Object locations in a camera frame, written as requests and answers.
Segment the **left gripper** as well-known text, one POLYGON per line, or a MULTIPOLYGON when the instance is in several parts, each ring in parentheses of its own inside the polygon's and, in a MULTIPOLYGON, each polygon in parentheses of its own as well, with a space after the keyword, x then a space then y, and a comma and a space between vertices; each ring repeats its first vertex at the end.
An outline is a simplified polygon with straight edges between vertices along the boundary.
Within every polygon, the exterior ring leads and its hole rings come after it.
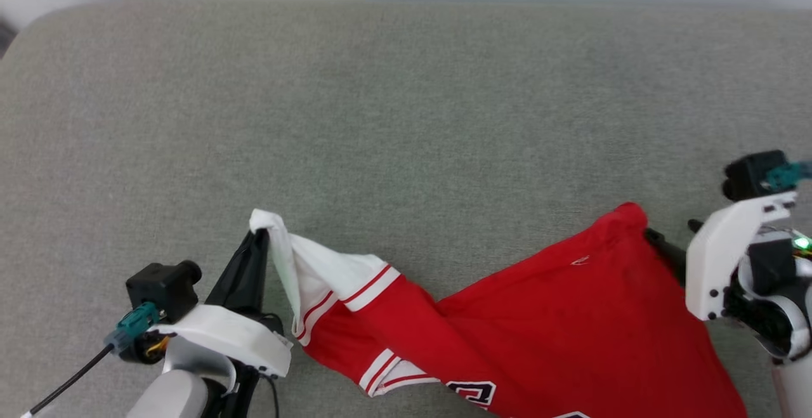
MULTIPOLYGON (((264 228, 247 232, 205 303, 261 316, 269 245, 264 228)), ((250 346, 202 334, 148 332, 119 357, 129 363, 165 363, 127 417, 246 417, 260 377, 250 346)))

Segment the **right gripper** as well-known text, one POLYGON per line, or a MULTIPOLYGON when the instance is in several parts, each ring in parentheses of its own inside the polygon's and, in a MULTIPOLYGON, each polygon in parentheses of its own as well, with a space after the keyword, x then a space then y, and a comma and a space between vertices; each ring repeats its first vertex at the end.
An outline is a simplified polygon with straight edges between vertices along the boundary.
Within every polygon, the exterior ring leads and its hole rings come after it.
MULTIPOLYGON (((698 233, 701 219, 689 219, 698 233)), ((686 251, 647 228, 645 238, 680 286, 686 282, 686 251)), ((731 276, 723 314, 754 332, 780 362, 810 352, 810 239, 790 228, 760 228, 731 276)))

